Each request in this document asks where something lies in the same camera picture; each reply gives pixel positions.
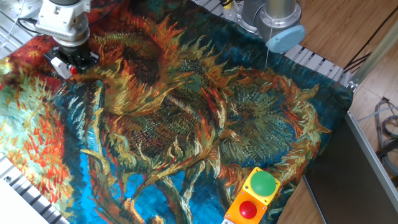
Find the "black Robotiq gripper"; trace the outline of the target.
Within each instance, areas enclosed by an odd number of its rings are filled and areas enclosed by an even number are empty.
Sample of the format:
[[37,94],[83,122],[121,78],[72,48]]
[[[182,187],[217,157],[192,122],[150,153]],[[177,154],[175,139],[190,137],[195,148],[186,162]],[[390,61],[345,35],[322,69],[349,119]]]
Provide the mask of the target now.
[[100,56],[91,52],[88,43],[75,47],[59,45],[55,55],[67,62],[71,74],[82,74],[83,68],[88,69],[99,63]]

